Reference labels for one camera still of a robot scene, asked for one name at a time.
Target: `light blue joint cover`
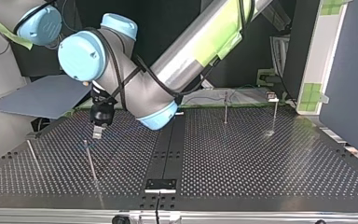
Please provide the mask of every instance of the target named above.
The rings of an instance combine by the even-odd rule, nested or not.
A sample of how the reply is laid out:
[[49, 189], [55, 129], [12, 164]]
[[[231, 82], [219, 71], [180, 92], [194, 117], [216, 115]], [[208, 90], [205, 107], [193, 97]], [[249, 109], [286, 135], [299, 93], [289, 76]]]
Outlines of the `light blue joint cover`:
[[163, 128], [168, 122], [170, 122], [171, 118], [173, 118], [173, 116], [175, 115], [177, 109], [178, 105], [175, 101], [173, 101], [160, 111], [147, 117], [140, 118], [138, 120], [141, 121], [144, 126], [151, 130], [159, 130]]
[[136, 41], [138, 25], [126, 17], [118, 14], [106, 13], [103, 15], [103, 22], [101, 23], [101, 26], [121, 32], [123, 35], [126, 35]]
[[101, 40], [89, 31], [81, 31], [65, 38], [58, 49], [62, 69], [79, 81], [98, 79], [106, 67]]
[[[38, 7], [34, 7], [29, 10], [24, 16], [22, 16], [22, 18], [26, 17], [37, 8]], [[61, 28], [61, 13], [57, 10], [57, 8], [47, 6], [26, 21], [19, 28], [16, 35], [28, 39], [36, 45], [45, 46], [57, 38], [60, 34]]]

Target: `perforated metal table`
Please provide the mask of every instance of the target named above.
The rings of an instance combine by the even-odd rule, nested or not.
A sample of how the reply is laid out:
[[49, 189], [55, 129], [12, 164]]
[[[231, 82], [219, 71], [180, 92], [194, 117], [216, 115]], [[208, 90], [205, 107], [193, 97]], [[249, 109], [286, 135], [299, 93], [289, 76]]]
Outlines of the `perforated metal table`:
[[[0, 208], [358, 213], [358, 159], [291, 108], [186, 109], [163, 130], [118, 111], [95, 142], [88, 112], [0, 160]], [[91, 144], [93, 181], [83, 141]], [[148, 179], [177, 191], [145, 194]]]

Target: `metal frame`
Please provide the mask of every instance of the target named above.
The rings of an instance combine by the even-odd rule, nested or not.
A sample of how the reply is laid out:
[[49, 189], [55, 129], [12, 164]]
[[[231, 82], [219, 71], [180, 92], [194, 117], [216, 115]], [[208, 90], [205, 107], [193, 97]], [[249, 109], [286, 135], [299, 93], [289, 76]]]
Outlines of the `metal frame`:
[[[0, 209], [0, 223], [111, 223], [114, 216], [124, 216], [131, 223], [155, 223], [154, 212], [118, 210], [41, 210]], [[160, 211], [162, 223], [314, 223], [323, 219], [327, 223], [358, 223], [358, 214], [342, 213], [196, 213]]]

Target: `metal bracket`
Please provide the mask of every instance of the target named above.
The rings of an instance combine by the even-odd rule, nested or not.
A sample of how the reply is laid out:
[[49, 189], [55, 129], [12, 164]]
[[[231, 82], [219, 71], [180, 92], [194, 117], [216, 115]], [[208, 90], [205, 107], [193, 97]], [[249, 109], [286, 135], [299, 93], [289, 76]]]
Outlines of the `metal bracket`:
[[179, 215], [170, 216], [169, 224], [182, 224], [182, 217]]
[[328, 104], [328, 102], [330, 101], [330, 98], [324, 94], [321, 93], [321, 98], [319, 100], [321, 103], [323, 104]]
[[176, 193], [176, 183], [175, 179], [149, 179], [146, 182], [145, 193]]

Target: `metal rod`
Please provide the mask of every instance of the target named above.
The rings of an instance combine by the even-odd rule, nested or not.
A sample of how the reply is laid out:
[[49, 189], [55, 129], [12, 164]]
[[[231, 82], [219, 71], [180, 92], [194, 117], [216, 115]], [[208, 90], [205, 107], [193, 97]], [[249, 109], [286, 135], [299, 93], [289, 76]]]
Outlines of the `metal rod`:
[[225, 124], [227, 124], [227, 113], [228, 113], [228, 92], [226, 91], [226, 97], [225, 97]]
[[277, 101], [277, 102], [275, 103], [274, 119], [276, 119], [276, 118], [277, 118], [278, 103], [279, 103], [279, 101]]
[[34, 148], [32, 147], [31, 141], [27, 140], [27, 144], [28, 144], [28, 148], [31, 150], [32, 157], [34, 158], [34, 160], [37, 160], [36, 154], [34, 154]]
[[90, 152], [90, 148], [89, 148], [89, 145], [87, 143], [87, 140], [84, 140], [84, 147], [86, 148], [87, 156], [89, 157], [89, 166], [91, 167], [92, 176], [94, 177], [95, 181], [98, 181], [97, 174], [95, 173], [95, 169], [94, 169], [94, 163], [92, 162], [91, 152]]

